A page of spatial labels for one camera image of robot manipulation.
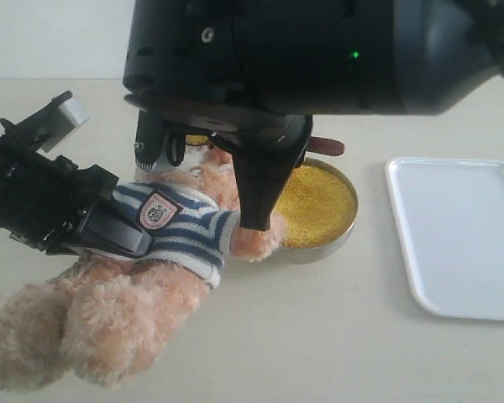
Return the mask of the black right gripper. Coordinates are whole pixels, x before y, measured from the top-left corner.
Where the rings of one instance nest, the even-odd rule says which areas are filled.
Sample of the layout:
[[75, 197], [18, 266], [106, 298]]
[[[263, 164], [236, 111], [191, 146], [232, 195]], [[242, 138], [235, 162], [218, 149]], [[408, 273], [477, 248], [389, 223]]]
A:
[[127, 101], [233, 155], [240, 226], [270, 215], [312, 117], [397, 109], [394, 1], [138, 1]]

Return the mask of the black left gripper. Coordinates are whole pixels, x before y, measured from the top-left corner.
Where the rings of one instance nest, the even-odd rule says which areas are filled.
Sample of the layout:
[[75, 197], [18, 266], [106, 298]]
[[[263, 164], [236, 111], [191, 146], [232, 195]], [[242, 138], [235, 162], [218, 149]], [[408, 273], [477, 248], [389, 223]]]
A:
[[126, 258], [145, 256], [154, 239], [109, 200], [118, 177], [99, 165], [81, 169], [60, 155], [45, 158], [17, 140], [0, 138], [0, 229], [48, 255], [90, 249]]

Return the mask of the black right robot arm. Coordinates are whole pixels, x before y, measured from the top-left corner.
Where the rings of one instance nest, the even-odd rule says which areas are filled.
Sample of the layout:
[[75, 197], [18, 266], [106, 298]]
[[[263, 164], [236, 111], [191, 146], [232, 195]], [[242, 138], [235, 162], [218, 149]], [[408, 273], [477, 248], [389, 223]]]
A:
[[504, 77], [504, 1], [138, 1], [123, 73], [135, 159], [188, 134], [230, 153], [244, 228], [266, 230], [317, 115], [438, 115]]

